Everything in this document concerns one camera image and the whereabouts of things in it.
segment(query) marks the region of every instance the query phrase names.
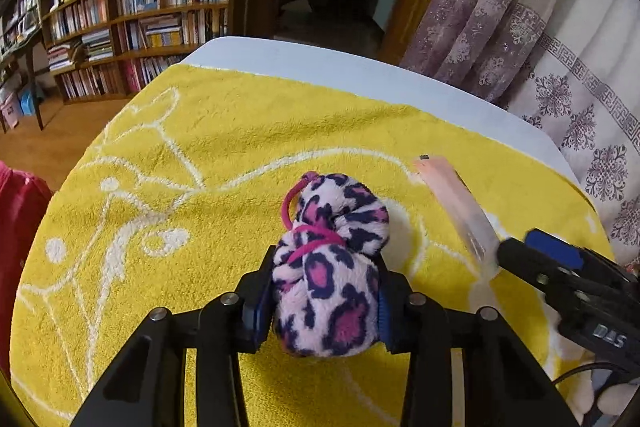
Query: screw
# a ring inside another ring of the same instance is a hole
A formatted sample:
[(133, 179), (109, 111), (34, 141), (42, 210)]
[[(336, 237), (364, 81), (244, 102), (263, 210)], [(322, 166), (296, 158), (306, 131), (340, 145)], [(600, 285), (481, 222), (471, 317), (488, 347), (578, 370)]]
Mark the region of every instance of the screw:
[(149, 312), (149, 318), (153, 321), (161, 321), (166, 317), (167, 312), (168, 312), (167, 308), (162, 308), (162, 306), (158, 308), (153, 308)]
[(424, 306), (426, 302), (427, 302), (427, 297), (425, 297), (421, 293), (414, 292), (411, 295), (409, 295), (409, 304), (411, 304), (411, 306)]
[(225, 306), (232, 306), (236, 304), (240, 300), (239, 296), (235, 292), (225, 293), (222, 297), (220, 297), (220, 302)]
[(581, 301), (589, 302), (591, 300), (585, 292), (581, 292), (580, 290), (575, 293), (575, 296)]
[(491, 306), (485, 306), (480, 310), (480, 316), (486, 321), (494, 321), (498, 318), (498, 311)]

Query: curtain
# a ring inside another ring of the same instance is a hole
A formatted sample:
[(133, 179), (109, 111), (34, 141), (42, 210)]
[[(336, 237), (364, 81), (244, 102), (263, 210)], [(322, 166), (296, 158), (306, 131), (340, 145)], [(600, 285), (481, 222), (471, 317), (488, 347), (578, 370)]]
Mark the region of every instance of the curtain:
[(638, 271), (638, 0), (432, 0), (401, 66), (548, 134)]

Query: plush toy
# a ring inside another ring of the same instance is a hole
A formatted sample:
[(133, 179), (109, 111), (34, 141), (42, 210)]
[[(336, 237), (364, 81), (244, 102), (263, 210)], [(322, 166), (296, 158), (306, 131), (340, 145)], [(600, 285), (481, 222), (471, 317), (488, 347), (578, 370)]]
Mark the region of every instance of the plush toy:
[[(300, 193), (293, 222), (289, 203)], [(308, 172), (282, 205), (274, 255), (274, 329), (293, 355), (342, 357), (378, 340), (378, 269), (385, 205), (345, 174)]]

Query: yellow towel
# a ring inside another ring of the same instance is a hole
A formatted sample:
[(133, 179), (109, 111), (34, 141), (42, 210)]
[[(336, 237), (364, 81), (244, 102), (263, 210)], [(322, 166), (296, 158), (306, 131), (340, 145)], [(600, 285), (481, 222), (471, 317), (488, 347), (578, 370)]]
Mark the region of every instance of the yellow towel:
[[(610, 255), (588, 200), (510, 148), (404, 105), (323, 87), (172, 66), (87, 149), (53, 197), (15, 305), (12, 383), (41, 427), (68, 425), (145, 314), (204, 306), (256, 269), (282, 233), (283, 195), (310, 169), (345, 172), (390, 210), (384, 255), (413, 288), (468, 310), (478, 266), (412, 172), (446, 156), (497, 232), (533, 227)], [(552, 376), (576, 365), (535, 290), (502, 272), (491, 290)], [(270, 335), (241, 356), (252, 425), (397, 425), (407, 356), (295, 359)], [(193, 357), (186, 425), (195, 425)]]

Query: red fabric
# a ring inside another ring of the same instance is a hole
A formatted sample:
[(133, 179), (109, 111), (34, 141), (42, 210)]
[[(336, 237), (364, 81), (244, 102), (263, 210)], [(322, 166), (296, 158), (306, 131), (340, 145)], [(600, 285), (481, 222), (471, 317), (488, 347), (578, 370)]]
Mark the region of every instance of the red fabric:
[(0, 368), (7, 378), (15, 293), (50, 199), (44, 180), (0, 162)]

